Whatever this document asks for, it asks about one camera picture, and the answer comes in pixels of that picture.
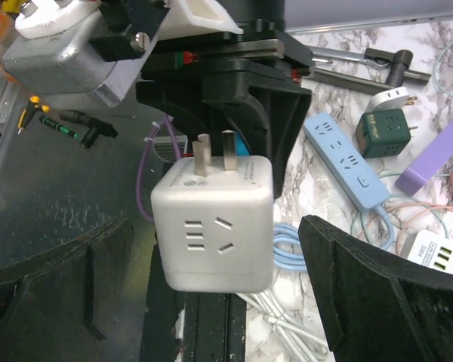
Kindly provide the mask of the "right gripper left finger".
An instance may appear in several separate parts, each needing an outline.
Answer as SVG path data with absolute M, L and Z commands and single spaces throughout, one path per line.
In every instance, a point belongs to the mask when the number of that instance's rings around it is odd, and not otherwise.
M 98 361 L 133 240 L 129 219 L 117 217 L 0 268 L 0 361 Z

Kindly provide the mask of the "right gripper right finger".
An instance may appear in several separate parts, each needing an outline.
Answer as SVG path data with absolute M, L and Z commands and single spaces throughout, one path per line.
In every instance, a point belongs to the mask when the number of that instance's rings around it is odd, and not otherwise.
M 305 216 L 299 238 L 337 361 L 453 361 L 453 275 Z

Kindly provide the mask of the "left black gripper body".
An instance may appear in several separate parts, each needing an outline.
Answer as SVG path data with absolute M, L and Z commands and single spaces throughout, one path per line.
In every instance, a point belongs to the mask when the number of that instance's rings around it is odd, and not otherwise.
M 280 189 L 312 101 L 298 75 L 313 66 L 311 50 L 286 33 L 283 1 L 221 1 L 231 30 L 160 39 L 179 5 L 103 1 L 106 25 L 90 45 L 105 61 L 146 56 L 133 74 L 137 102 L 170 115 L 190 140 L 208 134 L 215 156 L 222 153 L 222 133 L 234 130 L 251 155 L 271 161 Z

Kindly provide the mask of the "blue plug adapter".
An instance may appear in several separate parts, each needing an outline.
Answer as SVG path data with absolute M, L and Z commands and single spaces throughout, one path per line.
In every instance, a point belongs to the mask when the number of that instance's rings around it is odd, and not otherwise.
M 250 155 L 248 147 L 239 134 L 236 134 L 236 155 L 239 157 L 246 157 Z

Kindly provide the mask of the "white USB charger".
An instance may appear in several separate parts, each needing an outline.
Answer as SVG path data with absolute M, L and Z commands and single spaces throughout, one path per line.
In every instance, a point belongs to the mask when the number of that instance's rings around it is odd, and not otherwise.
M 410 236 L 400 256 L 410 262 L 453 275 L 453 241 L 429 230 Z

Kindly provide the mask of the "dark green cube socket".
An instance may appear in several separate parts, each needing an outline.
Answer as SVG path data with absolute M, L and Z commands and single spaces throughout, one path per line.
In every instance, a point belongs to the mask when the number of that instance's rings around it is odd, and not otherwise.
M 356 141 L 364 159 L 393 157 L 411 141 L 411 128 L 402 109 L 365 112 L 356 127 Z

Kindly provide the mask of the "white cartoon cube adapter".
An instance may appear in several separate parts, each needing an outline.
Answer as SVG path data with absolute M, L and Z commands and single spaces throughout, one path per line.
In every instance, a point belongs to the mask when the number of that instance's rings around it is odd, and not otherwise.
M 236 134 L 222 133 L 223 154 L 199 135 L 193 156 L 176 161 L 151 192 L 165 280 L 178 291 L 259 293 L 273 282 L 273 167 L 236 154 Z

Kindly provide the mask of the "purple USB power strip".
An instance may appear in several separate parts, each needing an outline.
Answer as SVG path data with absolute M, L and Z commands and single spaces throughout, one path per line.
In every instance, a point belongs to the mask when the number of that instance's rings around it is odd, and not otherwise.
M 413 196 L 453 156 L 453 120 L 410 163 L 395 181 L 395 187 L 407 196 Z

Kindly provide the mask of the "white round plug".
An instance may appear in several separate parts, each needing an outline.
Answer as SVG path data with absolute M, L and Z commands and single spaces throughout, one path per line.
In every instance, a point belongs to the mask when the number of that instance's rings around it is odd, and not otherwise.
M 237 293 L 257 310 L 296 361 L 327 361 L 330 355 L 324 338 L 298 323 L 279 303 L 271 290 Z

